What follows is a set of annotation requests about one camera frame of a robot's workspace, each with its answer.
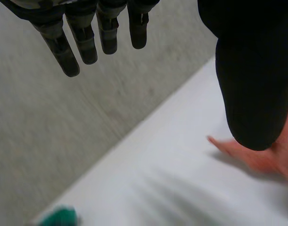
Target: green object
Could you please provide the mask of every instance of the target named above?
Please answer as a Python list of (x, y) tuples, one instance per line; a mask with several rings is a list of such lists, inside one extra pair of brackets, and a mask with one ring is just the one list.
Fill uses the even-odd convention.
[(39, 226), (77, 226), (78, 216), (74, 209), (60, 208), (48, 215)]

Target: black sleeve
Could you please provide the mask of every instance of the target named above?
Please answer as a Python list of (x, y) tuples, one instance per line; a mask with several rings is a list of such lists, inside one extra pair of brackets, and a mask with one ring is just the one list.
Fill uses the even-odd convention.
[(203, 23), (218, 37), (216, 73), (229, 128), (261, 151), (288, 115), (288, 1), (198, 0)]

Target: hand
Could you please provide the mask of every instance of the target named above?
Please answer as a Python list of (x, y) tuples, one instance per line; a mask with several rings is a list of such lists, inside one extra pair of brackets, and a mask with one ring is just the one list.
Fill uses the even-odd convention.
[(127, 6), (132, 45), (145, 47), (149, 11), (159, 0), (0, 0), (19, 18), (30, 21), (38, 30), (63, 72), (74, 77), (79, 65), (63, 32), (63, 14), (74, 35), (85, 64), (93, 64), (98, 55), (91, 22), (97, 14), (100, 40), (105, 54), (117, 51), (117, 17)]
[(262, 173), (278, 172), (288, 179), (288, 117), (276, 142), (264, 151), (250, 150), (234, 139), (221, 142), (213, 137), (208, 137), (208, 140), (223, 153), (242, 160), (255, 171)]

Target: glove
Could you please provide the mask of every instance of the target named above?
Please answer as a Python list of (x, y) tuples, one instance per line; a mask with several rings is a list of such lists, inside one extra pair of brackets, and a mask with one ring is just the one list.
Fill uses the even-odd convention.
[(288, 1), (198, 0), (218, 37), (216, 72), (237, 143), (272, 147), (288, 115)]
[(63, 32), (63, 14), (85, 64), (93, 64), (98, 55), (91, 22), (97, 14), (102, 49), (105, 54), (117, 50), (118, 15), (127, 6), (132, 45), (145, 47), (149, 11), (159, 0), (0, 0), (21, 19), (30, 21), (38, 30), (63, 72), (74, 77), (79, 65)]

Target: white surface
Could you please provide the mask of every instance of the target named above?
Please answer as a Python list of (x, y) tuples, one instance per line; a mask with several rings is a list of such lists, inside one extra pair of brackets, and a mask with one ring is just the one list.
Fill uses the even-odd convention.
[(286, 182), (248, 172), (207, 135), (230, 137), (214, 59), (49, 210), (74, 206), (84, 226), (288, 226)]

